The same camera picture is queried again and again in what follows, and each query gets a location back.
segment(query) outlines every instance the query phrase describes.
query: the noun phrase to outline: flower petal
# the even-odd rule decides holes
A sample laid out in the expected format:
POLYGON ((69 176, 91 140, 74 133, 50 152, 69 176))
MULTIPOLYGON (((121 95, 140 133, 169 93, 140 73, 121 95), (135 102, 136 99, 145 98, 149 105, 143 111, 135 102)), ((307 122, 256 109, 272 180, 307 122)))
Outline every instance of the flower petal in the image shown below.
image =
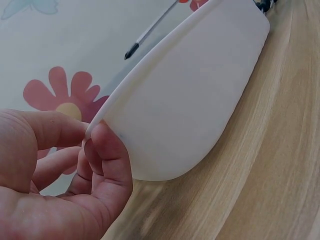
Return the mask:
POLYGON ((57 98, 67 98, 68 85, 65 70, 60 66, 55 66, 49 71, 49 82, 57 98))
POLYGON ((105 103, 109 96, 103 96, 95 102, 89 104, 84 111, 82 111, 82 121, 85 123, 91 123, 99 109, 105 103))
POLYGON ((94 85, 85 92, 85 96, 83 100, 86 103, 92 103, 95 100, 95 98, 98 96, 99 92, 100 92, 100 86, 94 85))
POLYGON ((198 10, 198 4, 196 0, 192 0, 192 2, 190 3, 190 8, 194 12, 198 10))
POLYGON ((40 111, 55 110, 59 105, 57 98, 39 80, 31 80, 23 90, 23 98, 33 108, 40 111))
POLYGON ((80 98, 85 95, 85 92, 92 83, 92 76, 85 71, 79 71, 74 74, 71 81, 71 97, 80 98))

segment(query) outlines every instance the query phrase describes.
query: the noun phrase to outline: floral tablecloth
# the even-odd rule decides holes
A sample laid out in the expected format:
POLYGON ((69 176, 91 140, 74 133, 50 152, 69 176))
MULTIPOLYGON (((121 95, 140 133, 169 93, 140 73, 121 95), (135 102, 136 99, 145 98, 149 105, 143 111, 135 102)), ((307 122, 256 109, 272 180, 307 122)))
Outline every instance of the floral tablecloth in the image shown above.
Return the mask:
MULTIPOLYGON (((208 0, 180 0, 125 61, 125 52, 173 1, 2 0, 1 107, 56 110, 89 123, 146 53, 208 0)), ((38 158, 56 150, 40 151, 38 158)), ((61 176, 44 193, 63 192, 71 177, 61 176)))

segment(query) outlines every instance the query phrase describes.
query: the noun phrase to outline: black cable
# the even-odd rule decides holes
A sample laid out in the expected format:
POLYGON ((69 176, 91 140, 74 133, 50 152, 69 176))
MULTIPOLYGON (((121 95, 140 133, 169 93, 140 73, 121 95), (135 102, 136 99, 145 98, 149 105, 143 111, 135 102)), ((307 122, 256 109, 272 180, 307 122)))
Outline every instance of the black cable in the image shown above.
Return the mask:
POLYGON ((261 0, 260 2, 255 2, 255 5, 265 14, 271 8, 271 2, 272 0, 261 0))

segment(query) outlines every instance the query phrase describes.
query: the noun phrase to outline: white curved object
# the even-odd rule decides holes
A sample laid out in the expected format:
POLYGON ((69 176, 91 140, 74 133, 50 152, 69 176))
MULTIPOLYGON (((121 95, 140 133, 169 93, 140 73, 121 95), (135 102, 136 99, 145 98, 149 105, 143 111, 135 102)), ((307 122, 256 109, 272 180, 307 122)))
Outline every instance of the white curved object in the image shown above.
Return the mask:
POLYGON ((210 0, 157 44, 91 122, 124 142, 135 179, 197 165, 226 127, 270 30, 252 0, 210 0))

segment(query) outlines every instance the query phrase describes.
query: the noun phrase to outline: flower print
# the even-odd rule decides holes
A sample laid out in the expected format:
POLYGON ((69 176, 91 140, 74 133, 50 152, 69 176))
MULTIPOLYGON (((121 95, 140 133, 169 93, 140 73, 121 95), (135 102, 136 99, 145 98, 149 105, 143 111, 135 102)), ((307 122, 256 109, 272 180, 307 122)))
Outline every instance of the flower print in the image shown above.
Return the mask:
MULTIPOLYGON (((187 3, 189 0, 180 0, 180 3, 187 3)), ((191 0, 190 3, 190 8, 192 11, 196 11, 198 10, 203 4, 205 4, 206 2, 208 2, 209 0, 191 0)))
MULTIPOLYGON (((37 79, 29 81, 23 91, 25 101, 39 111, 58 111, 79 121, 90 123, 109 97, 103 96, 94 101, 100 92, 100 87, 98 85, 90 87, 93 79, 85 71, 74 74, 70 95, 66 72, 62 67, 53 67, 49 71, 48 78, 54 95, 37 79)), ((49 151, 50 149, 39 151, 38 159, 45 157, 49 151)))

